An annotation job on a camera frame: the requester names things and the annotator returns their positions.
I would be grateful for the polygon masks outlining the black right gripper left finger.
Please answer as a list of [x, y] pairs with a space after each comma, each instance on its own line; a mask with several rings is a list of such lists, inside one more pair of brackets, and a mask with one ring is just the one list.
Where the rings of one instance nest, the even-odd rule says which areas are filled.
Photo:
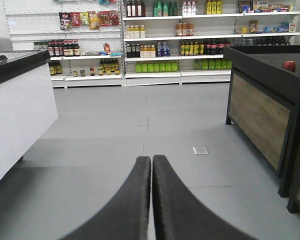
[[120, 189], [110, 201], [63, 240], [146, 240], [151, 192], [151, 159], [137, 157]]

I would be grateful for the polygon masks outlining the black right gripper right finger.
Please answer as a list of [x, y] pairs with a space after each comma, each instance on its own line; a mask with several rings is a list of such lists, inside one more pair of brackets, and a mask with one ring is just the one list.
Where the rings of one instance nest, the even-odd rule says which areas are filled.
[[253, 239], [202, 204], [164, 155], [153, 157], [152, 206], [158, 240]]

